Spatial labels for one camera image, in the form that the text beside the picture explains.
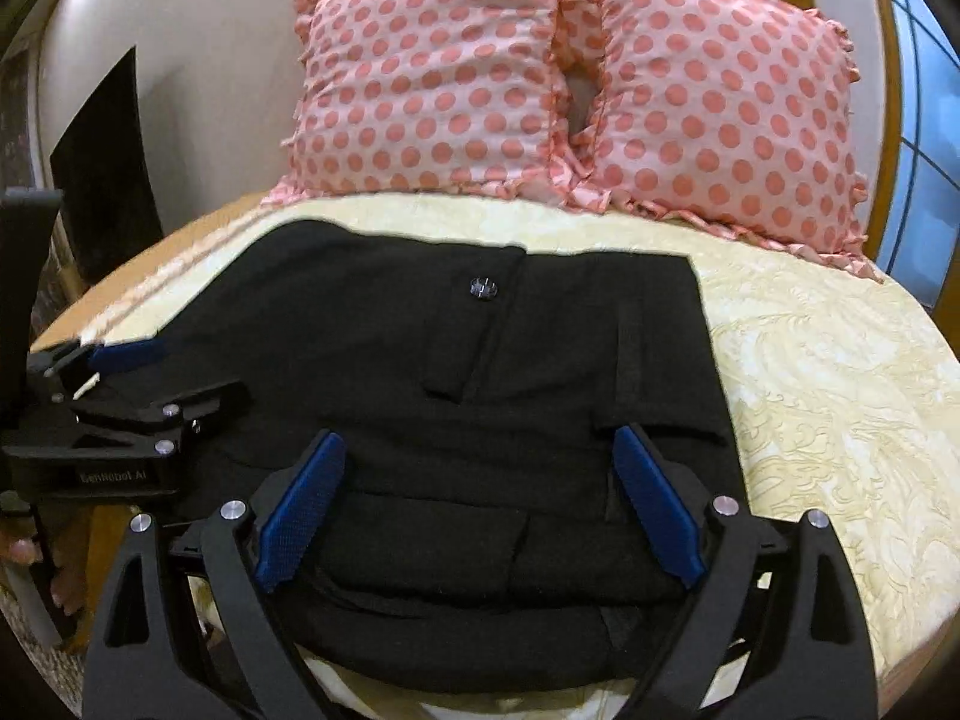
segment black fabric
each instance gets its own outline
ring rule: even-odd
[[[470,282],[496,282],[492,300]],[[239,376],[253,405],[191,457],[183,517],[248,497],[320,428],[349,470],[274,596],[305,647],[443,692],[637,675],[683,588],[611,477],[611,429],[746,500],[685,258],[528,255],[298,221],[262,237],[160,335],[134,403]]]

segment polka dot pillow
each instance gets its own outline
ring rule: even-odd
[[[604,44],[599,0],[560,0],[556,45],[560,66],[596,73]]]
[[[874,276],[838,23],[779,0],[597,0],[601,90],[574,139],[577,205],[679,217]]]
[[[304,95],[267,203],[381,189],[564,203],[558,3],[296,0]]]

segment bed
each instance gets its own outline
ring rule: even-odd
[[[41,342],[75,333],[85,341],[149,335],[251,242],[297,218],[425,240],[516,242],[531,251],[688,255],[752,509],[796,520],[818,507],[832,517],[864,602],[882,712],[942,644],[960,607],[960,362],[895,281],[851,278],[678,223],[574,215],[525,201],[379,193],[275,209],[258,199],[245,197],[128,263]],[[215,624],[201,587],[197,600]],[[601,720],[630,688],[426,696],[304,654],[339,701],[385,720],[528,712]]]
[[[267,189],[284,169],[277,143],[289,134],[302,81],[289,2],[50,2],[56,10],[37,40],[41,160],[136,43],[144,148],[161,221],[168,232],[193,221],[90,290],[38,344],[150,334],[244,247],[295,218],[429,240],[518,242],[534,251],[686,254],[702,283],[752,508],[796,519],[819,507],[832,517],[865,605],[886,712],[958,635],[960,362],[920,305],[892,279],[852,278],[680,223],[444,194],[357,194],[284,209],[260,207],[262,193],[229,202]],[[861,64],[874,63],[861,56]],[[232,118],[224,128],[226,109]],[[203,589],[197,597],[215,623]],[[79,661],[31,645],[16,608],[2,601],[37,667],[79,707]],[[630,686],[424,696],[308,659],[339,700],[385,720],[529,712],[601,720]],[[735,678],[725,677],[727,684]]]

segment silver bolt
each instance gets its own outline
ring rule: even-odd
[[[821,512],[819,509],[810,509],[806,513],[806,518],[810,520],[810,524],[814,528],[826,528],[830,524],[830,518],[827,517],[826,512]]]
[[[154,523],[154,519],[150,514],[138,514],[136,517],[133,517],[130,521],[130,529],[133,533],[143,533],[144,531],[149,531],[150,526]]]
[[[723,514],[723,517],[733,517],[733,514],[740,511],[740,504],[730,495],[717,495],[713,500],[713,510],[717,514]]]
[[[223,519],[240,519],[247,513],[247,504],[243,501],[227,501],[220,507],[220,517]]]

